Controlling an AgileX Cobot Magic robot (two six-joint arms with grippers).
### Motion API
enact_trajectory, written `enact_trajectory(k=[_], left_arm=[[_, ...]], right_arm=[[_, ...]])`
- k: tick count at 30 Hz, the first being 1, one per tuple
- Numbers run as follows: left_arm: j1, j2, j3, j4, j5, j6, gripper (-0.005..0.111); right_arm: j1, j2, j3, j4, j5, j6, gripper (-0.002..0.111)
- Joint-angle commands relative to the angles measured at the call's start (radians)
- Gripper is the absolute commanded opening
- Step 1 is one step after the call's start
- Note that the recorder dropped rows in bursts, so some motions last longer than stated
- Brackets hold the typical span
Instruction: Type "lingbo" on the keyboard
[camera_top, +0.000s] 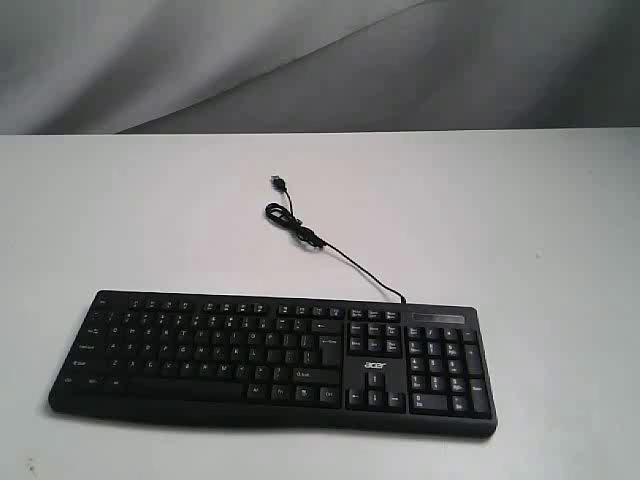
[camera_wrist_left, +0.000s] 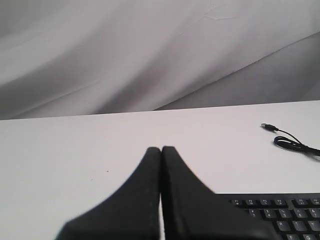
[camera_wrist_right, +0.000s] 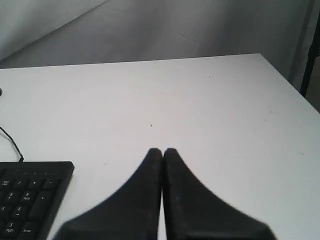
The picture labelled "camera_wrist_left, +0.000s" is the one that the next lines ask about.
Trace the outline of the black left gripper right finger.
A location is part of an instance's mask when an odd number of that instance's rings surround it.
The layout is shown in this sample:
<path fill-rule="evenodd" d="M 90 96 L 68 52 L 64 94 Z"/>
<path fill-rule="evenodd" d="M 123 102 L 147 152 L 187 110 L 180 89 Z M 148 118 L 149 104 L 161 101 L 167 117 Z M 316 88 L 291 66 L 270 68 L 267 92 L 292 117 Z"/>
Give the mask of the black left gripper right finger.
<path fill-rule="evenodd" d="M 173 146 L 162 148 L 161 203 L 167 240 L 272 240 L 274 228 L 211 191 Z"/>

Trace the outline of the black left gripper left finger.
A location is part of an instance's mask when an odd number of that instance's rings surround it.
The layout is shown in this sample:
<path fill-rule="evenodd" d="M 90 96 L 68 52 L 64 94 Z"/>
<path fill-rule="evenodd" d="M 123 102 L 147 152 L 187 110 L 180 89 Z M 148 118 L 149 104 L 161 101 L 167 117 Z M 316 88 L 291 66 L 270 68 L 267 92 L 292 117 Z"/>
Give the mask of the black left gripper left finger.
<path fill-rule="evenodd" d="M 160 150 L 149 147 L 110 197 L 65 223 L 58 240 L 158 240 Z"/>

